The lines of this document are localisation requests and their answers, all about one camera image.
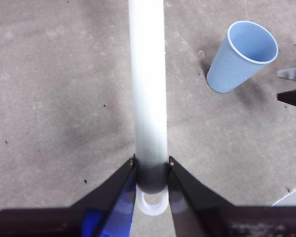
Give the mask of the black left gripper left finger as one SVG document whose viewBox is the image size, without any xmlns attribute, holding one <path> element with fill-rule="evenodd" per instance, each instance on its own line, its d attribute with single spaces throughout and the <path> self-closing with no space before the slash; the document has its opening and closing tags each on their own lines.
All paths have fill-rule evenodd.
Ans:
<svg viewBox="0 0 296 237">
<path fill-rule="evenodd" d="M 0 237 L 127 237 L 136 197 L 136 160 L 68 207 L 0 210 Z"/>
</svg>

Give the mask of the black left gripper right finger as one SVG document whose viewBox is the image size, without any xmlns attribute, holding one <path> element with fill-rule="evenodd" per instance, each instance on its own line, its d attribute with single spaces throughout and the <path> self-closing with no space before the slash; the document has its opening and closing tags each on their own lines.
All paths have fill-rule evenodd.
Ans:
<svg viewBox="0 0 296 237">
<path fill-rule="evenodd" d="M 178 237 L 296 237 L 296 206 L 238 206 L 169 158 L 169 204 Z"/>
</svg>

